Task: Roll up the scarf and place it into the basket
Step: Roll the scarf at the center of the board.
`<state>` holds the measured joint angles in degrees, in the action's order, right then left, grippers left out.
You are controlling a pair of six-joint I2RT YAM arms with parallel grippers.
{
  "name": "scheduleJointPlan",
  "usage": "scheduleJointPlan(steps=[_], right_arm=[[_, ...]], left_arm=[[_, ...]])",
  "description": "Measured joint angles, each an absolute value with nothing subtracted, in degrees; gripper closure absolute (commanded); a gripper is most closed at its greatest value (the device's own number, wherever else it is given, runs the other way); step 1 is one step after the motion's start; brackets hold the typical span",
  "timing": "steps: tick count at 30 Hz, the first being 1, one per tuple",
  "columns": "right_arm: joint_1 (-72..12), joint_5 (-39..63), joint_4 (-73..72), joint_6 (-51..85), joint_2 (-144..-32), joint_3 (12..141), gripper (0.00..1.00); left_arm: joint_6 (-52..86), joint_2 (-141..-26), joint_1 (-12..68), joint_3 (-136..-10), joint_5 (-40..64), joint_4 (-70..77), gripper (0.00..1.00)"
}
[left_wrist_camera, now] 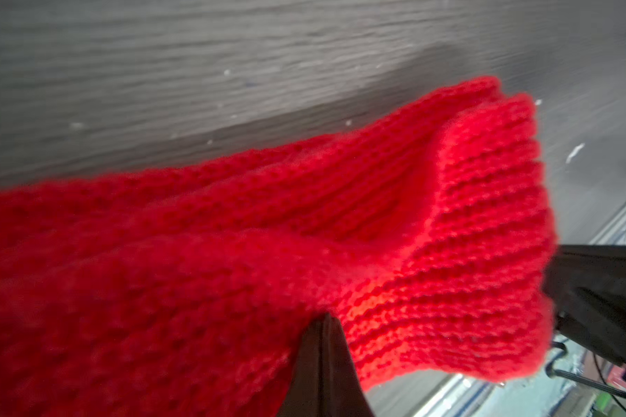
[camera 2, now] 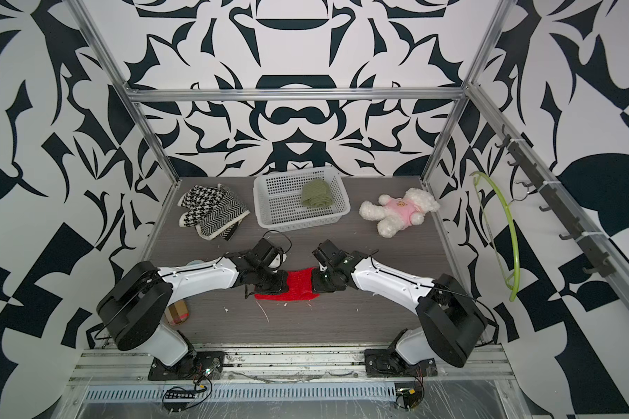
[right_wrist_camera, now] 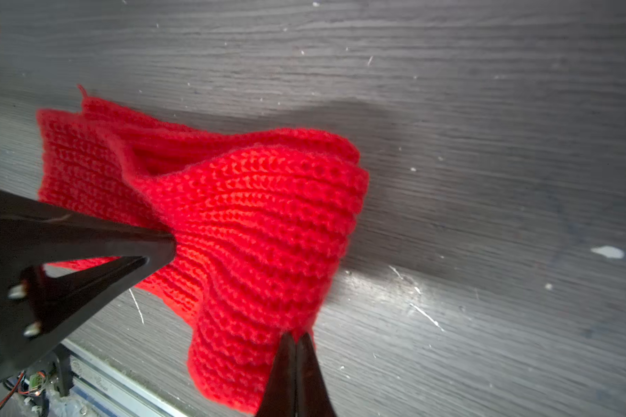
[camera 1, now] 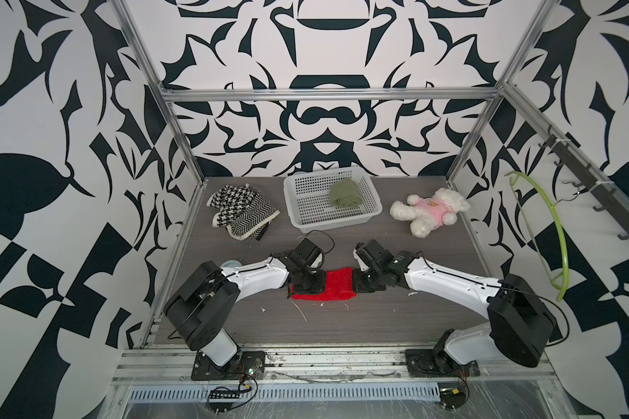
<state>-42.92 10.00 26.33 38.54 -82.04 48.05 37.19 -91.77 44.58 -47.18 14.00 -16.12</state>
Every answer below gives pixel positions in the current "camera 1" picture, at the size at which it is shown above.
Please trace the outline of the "red knitted scarf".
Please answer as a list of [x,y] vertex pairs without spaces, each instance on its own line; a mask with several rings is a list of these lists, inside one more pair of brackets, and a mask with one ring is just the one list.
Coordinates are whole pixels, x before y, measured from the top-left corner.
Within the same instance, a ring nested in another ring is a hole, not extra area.
[[296,293],[292,288],[291,298],[293,300],[307,301],[346,301],[356,297],[353,289],[353,269],[351,267],[342,268],[336,271],[327,272],[325,287],[322,293],[305,294]]

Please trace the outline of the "green knitted scarf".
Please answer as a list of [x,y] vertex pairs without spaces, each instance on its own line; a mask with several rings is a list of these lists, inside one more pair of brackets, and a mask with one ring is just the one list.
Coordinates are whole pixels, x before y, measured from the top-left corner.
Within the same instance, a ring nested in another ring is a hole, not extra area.
[[361,205],[363,197],[358,184],[350,178],[345,178],[330,187],[328,200],[332,207],[349,209]]

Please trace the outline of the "black white houndstooth scarf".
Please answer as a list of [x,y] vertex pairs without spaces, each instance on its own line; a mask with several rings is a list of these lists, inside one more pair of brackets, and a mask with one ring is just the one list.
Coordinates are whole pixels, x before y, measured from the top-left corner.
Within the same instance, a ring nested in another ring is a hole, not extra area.
[[206,206],[217,211],[211,225],[224,228],[231,238],[239,241],[249,238],[261,241],[272,221],[281,214],[261,190],[248,183],[225,185],[211,195]]

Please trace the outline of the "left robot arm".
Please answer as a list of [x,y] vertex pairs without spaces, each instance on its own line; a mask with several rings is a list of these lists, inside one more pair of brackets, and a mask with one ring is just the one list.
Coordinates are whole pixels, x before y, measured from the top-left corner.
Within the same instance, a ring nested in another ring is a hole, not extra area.
[[304,238],[295,249],[273,253],[251,265],[219,267],[212,261],[199,265],[164,306],[174,326],[171,334],[186,346],[202,352],[211,363],[225,367],[239,352],[225,331],[235,304],[264,291],[286,287],[290,294],[318,295],[325,289],[325,252]]

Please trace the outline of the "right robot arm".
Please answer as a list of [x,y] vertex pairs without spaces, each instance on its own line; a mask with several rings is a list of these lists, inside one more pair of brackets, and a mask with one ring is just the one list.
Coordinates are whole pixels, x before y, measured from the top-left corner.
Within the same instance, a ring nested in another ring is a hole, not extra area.
[[501,358],[534,368],[557,327],[547,300],[516,275],[495,279],[460,272],[419,253],[393,255],[376,240],[358,244],[354,258],[359,264],[352,279],[356,293],[402,287],[438,296],[483,317],[478,326],[445,331],[429,350],[407,353],[408,366],[417,375],[454,375],[477,361]]

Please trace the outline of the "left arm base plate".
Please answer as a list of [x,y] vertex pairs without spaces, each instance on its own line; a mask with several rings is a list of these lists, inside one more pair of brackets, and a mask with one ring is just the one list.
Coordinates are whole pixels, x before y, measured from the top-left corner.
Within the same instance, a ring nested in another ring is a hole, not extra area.
[[224,366],[216,365],[202,351],[198,351],[190,378],[194,382],[239,380],[245,375],[262,377],[265,372],[266,353],[239,351]]

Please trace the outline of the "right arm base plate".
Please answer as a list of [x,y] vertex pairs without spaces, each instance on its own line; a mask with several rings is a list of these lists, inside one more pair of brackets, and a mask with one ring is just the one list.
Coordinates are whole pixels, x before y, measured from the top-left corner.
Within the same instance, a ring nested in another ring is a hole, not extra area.
[[476,361],[459,365],[444,351],[434,349],[405,350],[405,365],[412,378],[480,376],[480,369]]

